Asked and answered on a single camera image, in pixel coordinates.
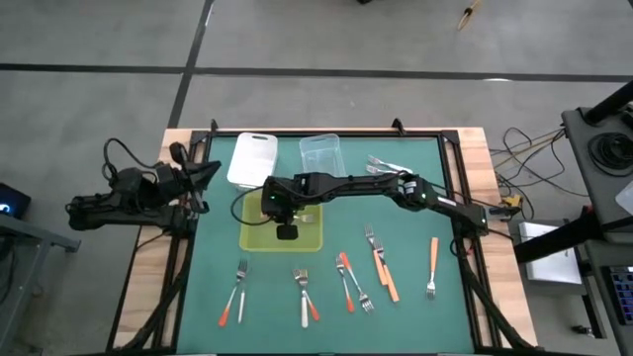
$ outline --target white container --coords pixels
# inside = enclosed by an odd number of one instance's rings
[[[633,216],[633,181],[615,196],[617,204]]]
[[[240,133],[226,178],[239,190],[264,185],[275,172],[277,137],[262,133]]]

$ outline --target green table mat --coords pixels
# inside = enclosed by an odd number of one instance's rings
[[[215,137],[211,159],[222,169],[204,198],[211,211],[200,216],[178,353],[424,353],[473,352],[457,259],[450,253],[450,220],[435,212],[412,213],[386,197],[338,198],[323,206],[323,247],[315,253],[256,253],[238,246],[239,223],[229,213],[237,191],[226,179],[236,137]],[[367,154],[413,169],[443,184],[436,139],[341,138],[348,174],[364,175]],[[280,138],[276,176],[302,171],[298,138]],[[235,210],[241,212],[241,204]],[[380,285],[364,224],[371,223],[385,246],[386,260],[400,294],[391,302]],[[425,297],[429,245],[439,237],[436,298]],[[366,314],[349,276],[356,312],[346,308],[334,258],[349,257],[361,288],[374,304]],[[242,324],[237,323],[239,294],[226,327],[218,320],[235,282],[240,257],[249,260]],[[308,291],[320,313],[301,328],[300,289],[291,270],[309,270]]]

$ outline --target yellow-green plate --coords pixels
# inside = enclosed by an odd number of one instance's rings
[[[277,224],[260,226],[242,224],[239,232],[239,247],[250,252],[318,252],[323,246],[323,207],[307,206],[297,216],[308,217],[295,220],[299,237],[294,240],[277,238]],[[253,192],[244,198],[242,217],[245,222],[267,219],[261,215],[261,193]]]

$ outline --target dark floor line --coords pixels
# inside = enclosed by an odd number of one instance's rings
[[[180,74],[182,66],[145,66],[145,65],[82,65],[82,64],[21,64],[0,63],[4,71],[37,72],[75,72],[75,73],[124,73],[124,74]]]
[[[495,80],[542,81],[542,82],[605,82],[626,83],[633,75],[601,74],[529,74],[486,72],[436,72],[405,70],[365,69],[305,69],[305,68],[246,68],[246,67],[197,67],[197,75],[225,75],[250,77],[311,77],[311,78],[384,78],[384,79],[442,79],[442,80]]]
[[[200,54],[200,47],[202,46],[202,41],[205,37],[205,31],[207,30],[207,23],[211,17],[213,4],[214,0],[205,0],[205,5],[202,7],[202,14],[200,14],[200,20],[198,21],[198,27],[196,28],[196,35],[191,43],[191,49],[189,49],[187,66],[185,67],[185,72],[180,80],[176,99],[174,100],[174,106],[171,108],[171,114],[169,115],[169,122],[167,123],[168,129],[177,128],[178,123],[180,122],[180,116],[182,115],[182,109],[185,106],[187,92],[189,91],[189,84],[191,83],[196,61],[198,61],[198,54]]]

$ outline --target gray floor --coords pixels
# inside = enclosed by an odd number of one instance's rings
[[[488,0],[457,34],[468,3],[218,0],[198,65],[630,74],[633,10],[624,0]],[[202,4],[3,1],[0,62],[184,65]],[[55,251],[49,259],[46,293],[33,300],[21,341],[51,355],[104,348],[136,230],[72,231],[63,205],[106,191],[100,167],[107,137],[121,138],[142,160],[157,157],[179,82],[180,75],[0,72],[0,151],[10,152],[0,156],[0,181],[34,197],[31,222],[83,240],[77,255]],[[489,145],[501,147],[507,128],[548,132],[563,110],[593,105],[621,85],[195,76],[180,127],[207,127],[211,118],[227,128],[374,127],[398,117],[410,127],[484,127]],[[566,172],[555,181],[583,193],[564,139],[557,152]],[[132,164],[122,154],[115,159]],[[547,153],[532,167],[559,169]],[[545,184],[525,192],[543,219],[572,218],[588,202]],[[618,354],[612,337],[569,331],[587,323],[580,298],[526,291],[542,346]]]

